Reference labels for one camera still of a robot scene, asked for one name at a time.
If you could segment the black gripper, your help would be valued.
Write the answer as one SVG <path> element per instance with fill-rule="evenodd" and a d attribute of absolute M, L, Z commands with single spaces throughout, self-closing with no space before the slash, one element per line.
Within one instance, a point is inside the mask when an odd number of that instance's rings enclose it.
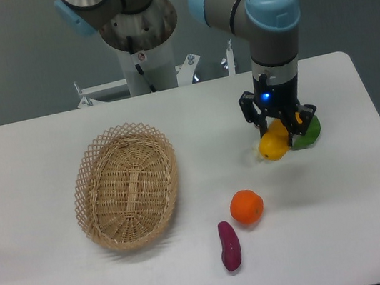
<path fill-rule="evenodd" d="M 312 104 L 299 104 L 297 60 L 280 66 L 252 66 L 251 71 L 254 93 L 245 91 L 239 99 L 245 120 L 254 124 L 262 138 L 268 131 L 266 118 L 281 117 L 288 133 L 288 146 L 293 146 L 295 135 L 307 133 L 317 109 Z"/>

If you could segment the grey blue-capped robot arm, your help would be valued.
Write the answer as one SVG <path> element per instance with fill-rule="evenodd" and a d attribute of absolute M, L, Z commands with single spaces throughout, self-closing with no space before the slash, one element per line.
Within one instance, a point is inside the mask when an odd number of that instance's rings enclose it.
<path fill-rule="evenodd" d="M 299 0 L 187 0 L 191 16 L 207 27 L 248 41 L 254 89 L 239 99 L 244 118 L 260 133 L 267 119 L 281 121 L 286 138 L 303 136 L 316 107 L 300 103 L 298 84 Z M 173 61 L 163 53 L 177 25 L 169 0 L 55 0 L 54 7 L 81 35 L 99 34 L 124 58 L 132 95 L 178 83 Z"/>

